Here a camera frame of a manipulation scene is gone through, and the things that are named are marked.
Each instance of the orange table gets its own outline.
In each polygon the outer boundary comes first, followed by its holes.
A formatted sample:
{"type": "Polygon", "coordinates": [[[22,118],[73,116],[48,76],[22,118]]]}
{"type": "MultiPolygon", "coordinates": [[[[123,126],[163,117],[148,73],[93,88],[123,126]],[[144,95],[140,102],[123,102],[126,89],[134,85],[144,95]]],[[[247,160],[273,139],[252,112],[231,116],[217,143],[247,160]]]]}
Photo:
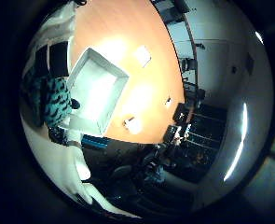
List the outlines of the orange table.
{"type": "Polygon", "coordinates": [[[184,90],[179,63],[168,31],[149,0],[90,0],[76,10],[72,65],[92,47],[126,71],[130,79],[123,91],[106,137],[127,142],[162,142],[184,90]],[[151,61],[143,68],[134,53],[144,45],[151,61]],[[172,98],[170,107],[167,99],[172,98]],[[130,133],[124,120],[136,117],[142,131],[130,133]]]}

